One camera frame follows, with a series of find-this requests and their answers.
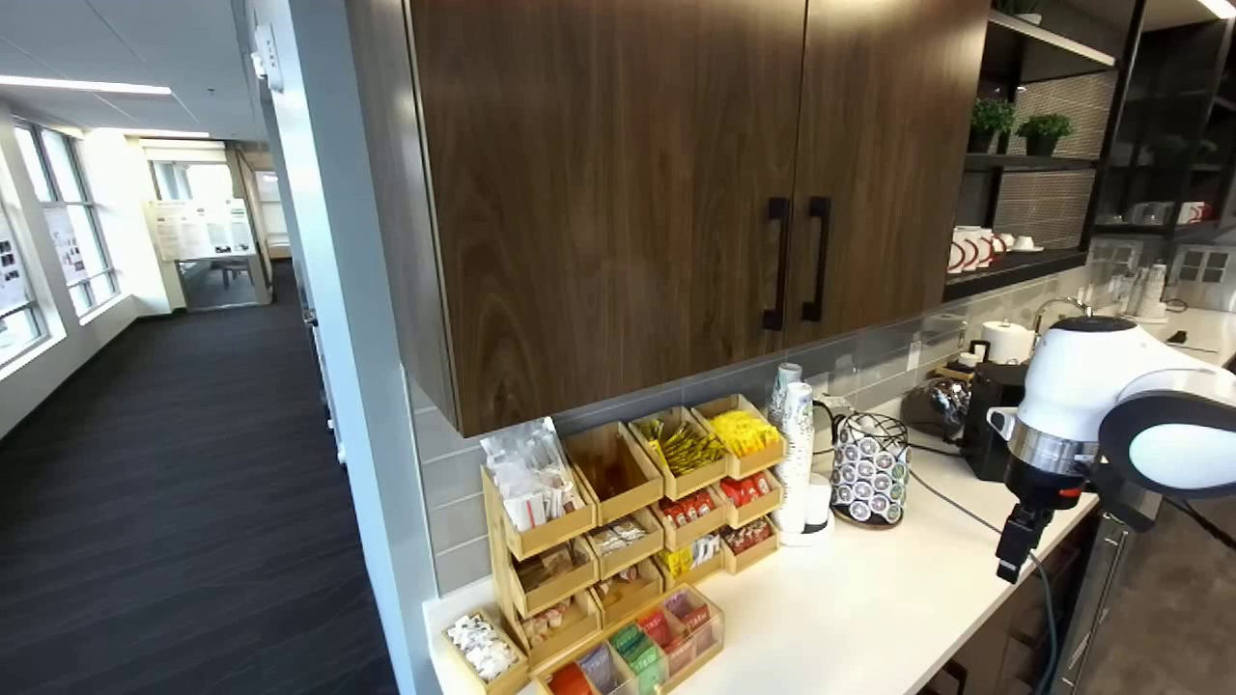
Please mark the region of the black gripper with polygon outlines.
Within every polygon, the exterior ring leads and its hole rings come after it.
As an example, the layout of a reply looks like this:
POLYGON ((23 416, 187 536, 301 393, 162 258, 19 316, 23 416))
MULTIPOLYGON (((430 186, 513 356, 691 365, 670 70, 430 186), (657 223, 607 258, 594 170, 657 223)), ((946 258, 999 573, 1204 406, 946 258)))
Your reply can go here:
POLYGON ((1011 462, 1006 486, 1017 493, 1017 505, 998 540, 998 577, 1017 585, 1049 516, 1074 511, 1087 483, 1078 475, 1011 462))

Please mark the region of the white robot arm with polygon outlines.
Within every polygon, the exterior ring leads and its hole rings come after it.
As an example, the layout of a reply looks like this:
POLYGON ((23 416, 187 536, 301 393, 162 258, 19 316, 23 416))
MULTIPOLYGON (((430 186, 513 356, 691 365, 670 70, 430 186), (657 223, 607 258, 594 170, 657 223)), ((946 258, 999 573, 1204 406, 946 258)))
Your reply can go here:
POLYGON ((1185 356, 1125 316, 1067 316, 1040 336, 1017 406, 985 426, 1011 462, 1017 505, 998 540, 998 577, 1017 585, 1046 523, 1087 491, 1131 529, 1142 497, 1236 491, 1236 375, 1185 356))

